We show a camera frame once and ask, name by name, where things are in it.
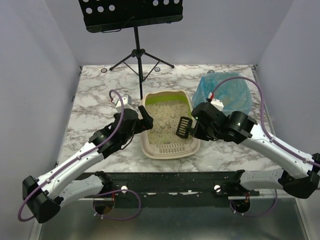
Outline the beige green litter box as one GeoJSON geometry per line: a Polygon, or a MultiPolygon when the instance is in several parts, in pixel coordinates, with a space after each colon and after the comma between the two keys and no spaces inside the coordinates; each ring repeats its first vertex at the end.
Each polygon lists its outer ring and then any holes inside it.
{"type": "Polygon", "coordinates": [[[191,117],[192,101],[185,90],[170,89],[147,93],[140,104],[153,118],[153,128],[140,134],[143,153],[156,160],[173,160],[195,154],[199,139],[176,135],[181,117],[191,117]]]}

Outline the black litter scoop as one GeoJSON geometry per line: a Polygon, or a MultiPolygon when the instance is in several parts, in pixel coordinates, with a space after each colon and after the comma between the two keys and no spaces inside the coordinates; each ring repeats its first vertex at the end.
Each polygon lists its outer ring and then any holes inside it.
{"type": "Polygon", "coordinates": [[[192,136],[193,133],[193,119],[186,116],[181,116],[177,130],[176,135],[181,139],[187,139],[189,136],[192,136]]]}

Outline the bin with blue bag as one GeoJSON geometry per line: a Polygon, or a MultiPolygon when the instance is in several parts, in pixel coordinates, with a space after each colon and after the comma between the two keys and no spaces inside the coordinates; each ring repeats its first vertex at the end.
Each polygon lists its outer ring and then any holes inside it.
{"type": "MultiPolygon", "coordinates": [[[[222,81],[239,77],[237,72],[209,72],[204,74],[192,96],[193,107],[205,102],[209,93],[222,81]]],[[[249,114],[253,99],[251,91],[244,79],[236,78],[223,83],[214,92],[214,98],[223,103],[223,113],[228,116],[234,111],[249,114]]]]}

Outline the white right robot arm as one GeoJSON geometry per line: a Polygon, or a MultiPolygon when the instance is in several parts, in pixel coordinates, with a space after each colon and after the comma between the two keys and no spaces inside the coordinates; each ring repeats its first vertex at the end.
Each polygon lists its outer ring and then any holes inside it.
{"type": "Polygon", "coordinates": [[[209,102],[202,102],[192,112],[196,120],[191,134],[204,141],[223,140],[254,150],[279,165],[267,171],[241,171],[236,181],[247,191],[283,190],[287,194],[307,199],[318,188],[320,162],[309,154],[276,138],[252,117],[241,111],[225,115],[209,102]]]}

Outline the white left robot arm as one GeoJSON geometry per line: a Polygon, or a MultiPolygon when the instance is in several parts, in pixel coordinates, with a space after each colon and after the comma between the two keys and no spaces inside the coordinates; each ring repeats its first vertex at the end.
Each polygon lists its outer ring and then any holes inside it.
{"type": "Polygon", "coordinates": [[[29,175],[22,181],[23,205],[42,224],[52,219],[67,202],[99,195],[109,181],[103,173],[95,173],[77,181],[88,168],[123,150],[135,134],[153,128],[153,118],[143,105],[138,112],[125,108],[114,114],[114,122],[97,130],[83,147],[62,165],[44,175],[29,175]]]}

